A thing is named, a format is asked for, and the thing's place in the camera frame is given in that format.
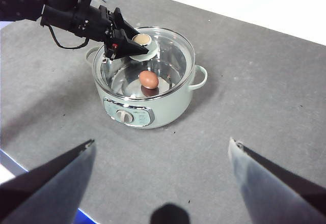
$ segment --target pot handle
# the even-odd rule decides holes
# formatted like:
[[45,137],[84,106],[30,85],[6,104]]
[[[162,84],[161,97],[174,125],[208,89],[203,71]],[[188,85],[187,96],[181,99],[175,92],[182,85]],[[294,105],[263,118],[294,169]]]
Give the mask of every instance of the pot handle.
[[205,77],[204,77],[204,79],[202,80],[201,83],[198,83],[198,84],[195,84],[195,85],[189,85],[189,89],[190,90],[196,90],[198,88],[201,88],[202,86],[205,85],[205,83],[207,81],[207,70],[204,67],[200,66],[200,65],[195,65],[195,69],[196,69],[195,72],[197,72],[197,71],[203,72],[203,74],[205,75]]
[[90,48],[86,53],[85,53],[85,61],[86,61],[86,63],[92,68],[93,67],[93,62],[92,61],[90,61],[89,59],[88,59],[88,57],[93,53],[93,52],[96,52],[98,49],[100,49],[101,48],[101,46],[96,46],[96,47],[92,47],[92,48]]

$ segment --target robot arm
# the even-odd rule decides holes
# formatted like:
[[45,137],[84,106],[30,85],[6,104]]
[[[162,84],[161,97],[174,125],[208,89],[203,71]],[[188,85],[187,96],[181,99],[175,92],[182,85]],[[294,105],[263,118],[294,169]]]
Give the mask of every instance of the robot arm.
[[110,12],[100,5],[90,6],[91,0],[0,0],[0,20],[16,21],[41,18],[41,25],[48,26],[59,47],[51,26],[85,37],[104,42],[105,56],[111,60],[130,55],[146,54],[148,49],[132,41],[137,32],[122,17],[120,9]]

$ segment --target stainless steel rim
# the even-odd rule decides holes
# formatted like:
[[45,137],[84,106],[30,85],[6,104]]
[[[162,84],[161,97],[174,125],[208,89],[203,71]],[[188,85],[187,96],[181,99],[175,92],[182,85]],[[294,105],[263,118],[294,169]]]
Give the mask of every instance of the stainless steel rim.
[[113,97],[116,97],[116,98],[119,98],[119,99],[122,99],[122,100],[125,100],[125,101],[132,101],[132,102],[145,102],[145,101],[151,101],[151,100],[156,100],[156,99],[159,99],[159,98],[162,98],[162,97],[165,97],[171,93],[174,93],[175,91],[177,91],[179,88],[181,88],[182,86],[184,86],[184,84],[189,80],[191,74],[193,73],[194,69],[195,69],[195,50],[194,50],[194,47],[192,46],[192,44],[188,41],[188,39],[186,37],[184,37],[183,35],[181,35],[180,33],[178,32],[175,32],[171,29],[168,29],[168,28],[164,28],[164,27],[159,27],[159,26],[142,26],[142,27],[137,27],[135,29],[145,29],[145,28],[158,28],[158,29],[163,29],[163,30],[167,30],[167,31],[170,31],[170,32],[173,32],[175,34],[178,34],[180,37],[182,37],[191,47],[191,55],[194,57],[194,65],[192,66],[187,78],[181,82],[181,83],[177,83],[174,87],[172,87],[171,89],[165,91],[164,93],[161,93],[161,94],[158,94],[158,95],[155,95],[155,96],[151,96],[151,97],[146,97],[146,98],[130,98],[130,97],[127,97],[127,96],[124,96],[122,94],[117,94],[117,93],[114,93],[112,90],[108,90],[106,87],[102,86],[101,82],[99,81],[98,77],[96,76],[96,73],[95,73],[95,63],[96,63],[96,57],[98,56],[98,53],[100,52],[100,50],[102,50],[103,46],[102,45],[96,52],[95,54],[95,58],[94,58],[94,62],[93,62],[93,76],[94,76],[94,79],[95,79],[95,82],[101,87],[102,90],[104,90],[106,93],[110,94],[111,96]]

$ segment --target control panel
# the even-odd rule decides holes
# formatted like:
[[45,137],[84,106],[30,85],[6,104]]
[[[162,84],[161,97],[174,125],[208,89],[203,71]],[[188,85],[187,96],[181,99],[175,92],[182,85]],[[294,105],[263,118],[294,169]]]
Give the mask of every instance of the control panel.
[[103,100],[107,114],[113,119],[127,126],[144,127],[154,121],[151,108],[122,104],[108,98]]

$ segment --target cooking pot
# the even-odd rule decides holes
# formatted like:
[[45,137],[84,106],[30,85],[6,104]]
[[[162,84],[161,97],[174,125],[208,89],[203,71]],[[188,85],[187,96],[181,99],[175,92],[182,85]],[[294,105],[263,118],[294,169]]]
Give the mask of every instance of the cooking pot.
[[[195,65],[192,45],[179,33],[161,27],[140,27],[140,33],[151,37],[155,45],[154,57],[126,57],[103,59],[104,46],[92,48],[86,59],[96,52],[93,76],[101,102],[115,121],[134,128],[156,128],[177,119],[189,106],[193,90],[207,81],[207,71]],[[139,73],[155,72],[159,84],[146,89],[139,81]],[[193,85],[196,72],[203,80]]]

